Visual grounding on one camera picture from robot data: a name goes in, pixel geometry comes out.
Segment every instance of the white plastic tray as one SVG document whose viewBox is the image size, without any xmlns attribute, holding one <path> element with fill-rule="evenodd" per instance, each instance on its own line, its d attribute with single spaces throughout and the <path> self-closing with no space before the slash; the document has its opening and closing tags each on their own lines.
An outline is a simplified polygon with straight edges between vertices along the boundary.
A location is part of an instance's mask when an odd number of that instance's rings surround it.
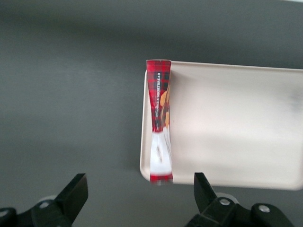
<svg viewBox="0 0 303 227">
<path fill-rule="evenodd" d="M 204 172 L 218 186 L 303 188 L 303 70 L 173 61 L 174 183 Z M 140 170 L 149 180 L 151 106 L 145 81 Z"/>
</svg>

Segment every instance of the plastic wrapper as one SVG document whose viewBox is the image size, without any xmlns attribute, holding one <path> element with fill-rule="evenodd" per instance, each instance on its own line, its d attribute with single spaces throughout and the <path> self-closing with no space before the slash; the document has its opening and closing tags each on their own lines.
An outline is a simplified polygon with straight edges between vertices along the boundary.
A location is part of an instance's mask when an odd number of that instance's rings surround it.
<svg viewBox="0 0 303 227">
<path fill-rule="evenodd" d="M 146 62 L 152 117 L 150 182 L 156 184 L 173 180 L 169 134 L 170 65 L 168 60 Z"/>
</svg>

